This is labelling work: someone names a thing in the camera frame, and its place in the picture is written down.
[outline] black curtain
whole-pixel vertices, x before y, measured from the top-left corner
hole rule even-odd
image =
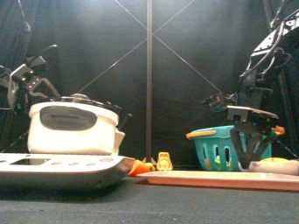
[[[81,92],[89,99],[112,102],[132,113],[120,154],[142,159],[146,1],[36,2],[25,56],[49,45],[58,46],[57,51],[42,55],[48,66],[41,75],[61,95]],[[1,4],[15,6],[15,2]],[[294,9],[290,4],[286,7],[288,11]],[[9,10],[1,7],[5,14]],[[153,159],[158,151],[168,151],[174,165],[198,165],[193,142],[185,134],[229,124],[226,112],[210,113],[200,103],[218,91],[236,91],[248,57],[266,34],[258,0],[153,0]]]

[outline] basket handle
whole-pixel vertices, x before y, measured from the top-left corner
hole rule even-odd
[[[212,136],[216,135],[216,130],[205,130],[200,132],[190,132],[185,135],[185,137],[190,140],[193,137],[205,137],[205,136]]]

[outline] cable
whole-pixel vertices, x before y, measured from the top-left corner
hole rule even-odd
[[[23,30],[25,30],[26,32],[29,32],[29,31],[32,30],[32,27],[30,27],[30,25],[27,24],[26,19],[25,19],[25,15],[23,15],[23,7],[22,7],[22,5],[21,5],[21,1],[17,0],[17,3],[18,3],[18,8],[19,8],[21,14],[22,14]]]

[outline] rice cooker lid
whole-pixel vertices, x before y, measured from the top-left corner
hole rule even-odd
[[[86,104],[94,107],[100,107],[102,109],[108,109],[110,111],[113,111],[114,113],[118,112],[120,107],[116,105],[110,105],[98,101],[92,101],[89,100],[88,97],[73,97],[73,96],[60,96],[60,97],[48,97],[44,98],[38,101],[34,102],[34,104],[40,103],[40,102],[72,102],[72,103],[80,103],[80,104]]]

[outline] rice cooker handle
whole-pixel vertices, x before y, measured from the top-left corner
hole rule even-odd
[[[86,130],[96,124],[97,116],[78,108],[49,106],[41,109],[40,120],[50,130]]]
[[[122,119],[121,123],[116,126],[116,128],[117,128],[118,131],[125,127],[125,125],[126,125],[126,121],[128,121],[128,119],[129,119],[130,117],[132,117],[130,114],[126,114],[126,115],[125,115],[125,118]]]

